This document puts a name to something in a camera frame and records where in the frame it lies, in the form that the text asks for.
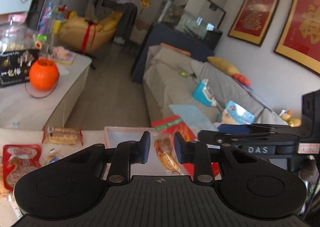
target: yellow chair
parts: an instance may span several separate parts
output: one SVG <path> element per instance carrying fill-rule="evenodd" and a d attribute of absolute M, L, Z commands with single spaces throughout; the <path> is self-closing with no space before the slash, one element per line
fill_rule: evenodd
<path fill-rule="evenodd" d="M 115 35 L 116 27 L 121 17 L 121 12 L 113 11 L 109 17 L 101 20 L 95 26 L 92 25 L 90 27 L 90 33 L 85 48 L 86 54 L 95 52 Z M 81 51 L 87 28 L 88 22 L 84 17 L 71 18 L 61 25 L 58 32 L 59 40 Z"/>

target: orange pillow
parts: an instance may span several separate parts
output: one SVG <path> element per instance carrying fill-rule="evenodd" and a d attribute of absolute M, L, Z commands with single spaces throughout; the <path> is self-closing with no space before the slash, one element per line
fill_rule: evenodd
<path fill-rule="evenodd" d="M 251 85 L 251 82 L 249 81 L 249 79 L 247 77 L 245 77 L 244 75 L 234 74 L 232 77 L 243 85 L 246 85 L 246 86 Z"/>
<path fill-rule="evenodd" d="M 164 46 L 164 47 L 167 47 L 169 49 L 175 50 L 175 51 L 179 52 L 180 54 L 184 54 L 184 55 L 189 56 L 189 57 L 191 56 L 191 53 L 189 51 L 181 50 L 181 49 L 178 49 L 178 48 L 176 48 L 174 46 L 171 46 L 171 45 L 168 45 L 168 44 L 165 44 L 165 43 L 161 43 L 160 45 Z"/>

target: shelf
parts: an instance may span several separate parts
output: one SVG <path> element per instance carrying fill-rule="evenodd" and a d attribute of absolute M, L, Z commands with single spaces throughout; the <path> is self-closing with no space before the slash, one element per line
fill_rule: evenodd
<path fill-rule="evenodd" d="M 0 15 L 16 12 L 27 12 L 32 0 L 0 0 Z"/>

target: stuffed toy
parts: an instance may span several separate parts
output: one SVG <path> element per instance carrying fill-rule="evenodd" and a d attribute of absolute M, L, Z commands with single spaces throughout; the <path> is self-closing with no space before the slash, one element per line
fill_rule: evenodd
<path fill-rule="evenodd" d="M 288 110 L 288 111 L 282 110 L 279 116 L 281 119 L 283 119 L 285 122 L 287 122 L 290 127 L 301 126 L 301 120 L 300 119 L 292 119 L 291 113 L 292 112 L 290 110 Z"/>
<path fill-rule="evenodd" d="M 70 58 L 70 51 L 63 46 L 56 46 L 52 48 L 52 57 L 59 60 L 67 60 Z"/>

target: red calligraphy frame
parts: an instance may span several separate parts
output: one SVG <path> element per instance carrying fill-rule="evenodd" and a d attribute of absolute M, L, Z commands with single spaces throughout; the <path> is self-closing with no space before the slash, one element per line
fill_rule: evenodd
<path fill-rule="evenodd" d="M 244 0 L 228 36 L 261 46 L 279 0 Z"/>
<path fill-rule="evenodd" d="M 320 76 L 320 0 L 292 1 L 275 53 Z"/>

